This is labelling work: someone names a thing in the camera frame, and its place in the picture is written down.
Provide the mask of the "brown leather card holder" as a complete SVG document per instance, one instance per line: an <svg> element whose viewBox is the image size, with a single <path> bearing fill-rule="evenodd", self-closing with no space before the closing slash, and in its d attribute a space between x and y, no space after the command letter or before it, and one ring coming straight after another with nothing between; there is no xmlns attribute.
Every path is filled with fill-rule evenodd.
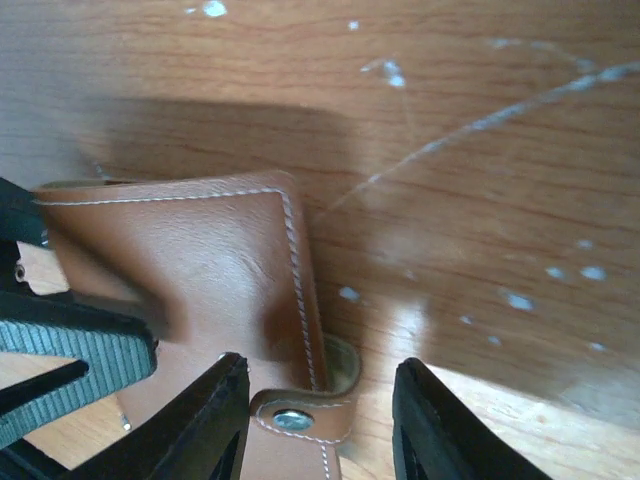
<svg viewBox="0 0 640 480"><path fill-rule="evenodd" d="M250 382L242 477L340 477L360 360L322 329L288 174L60 182L34 196L76 298L158 337L156 371L118 394L135 432L233 352Z"/></svg>

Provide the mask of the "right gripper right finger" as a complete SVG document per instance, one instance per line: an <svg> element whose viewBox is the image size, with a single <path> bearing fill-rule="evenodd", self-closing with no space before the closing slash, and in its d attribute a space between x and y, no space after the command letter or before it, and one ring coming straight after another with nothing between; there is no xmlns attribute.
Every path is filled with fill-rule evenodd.
<svg viewBox="0 0 640 480"><path fill-rule="evenodd" d="M547 479L495 435L417 358L395 373L393 460L397 479Z"/></svg>

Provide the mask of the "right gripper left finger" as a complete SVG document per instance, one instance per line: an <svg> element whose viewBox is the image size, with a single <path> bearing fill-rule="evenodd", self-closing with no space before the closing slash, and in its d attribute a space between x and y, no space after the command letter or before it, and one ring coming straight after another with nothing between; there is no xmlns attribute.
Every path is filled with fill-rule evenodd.
<svg viewBox="0 0 640 480"><path fill-rule="evenodd" d="M249 426L247 360L219 359L132 433L65 479L238 479Z"/></svg>

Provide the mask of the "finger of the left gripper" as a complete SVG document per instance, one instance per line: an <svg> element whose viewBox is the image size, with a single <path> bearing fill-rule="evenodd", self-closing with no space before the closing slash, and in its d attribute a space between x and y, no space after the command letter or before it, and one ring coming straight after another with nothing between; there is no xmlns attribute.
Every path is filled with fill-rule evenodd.
<svg viewBox="0 0 640 480"><path fill-rule="evenodd" d="M1 390L1 446L151 376L155 341L134 317L66 294L1 294L1 351L68 359Z"/></svg>
<svg viewBox="0 0 640 480"><path fill-rule="evenodd" d="M48 248L47 227L32 193L5 178L0 184L1 239Z"/></svg>

